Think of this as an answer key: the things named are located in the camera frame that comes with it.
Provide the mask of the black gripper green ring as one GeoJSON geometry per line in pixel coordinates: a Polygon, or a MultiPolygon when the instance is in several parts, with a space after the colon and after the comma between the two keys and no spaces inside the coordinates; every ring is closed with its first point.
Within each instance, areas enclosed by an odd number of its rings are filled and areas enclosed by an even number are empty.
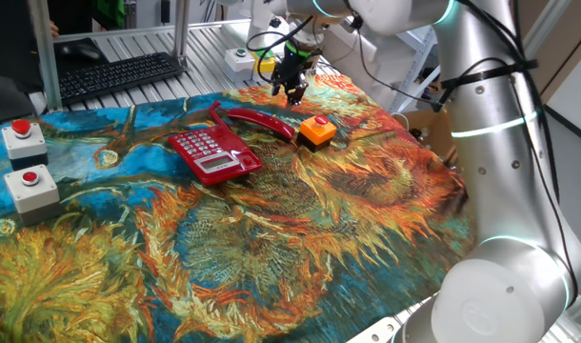
{"type": "Polygon", "coordinates": [[[299,105],[308,87],[305,73],[312,66],[314,50],[301,50],[293,40],[284,46],[284,56],[276,62],[271,76],[272,94],[278,94],[283,87],[289,106],[299,105]]]}

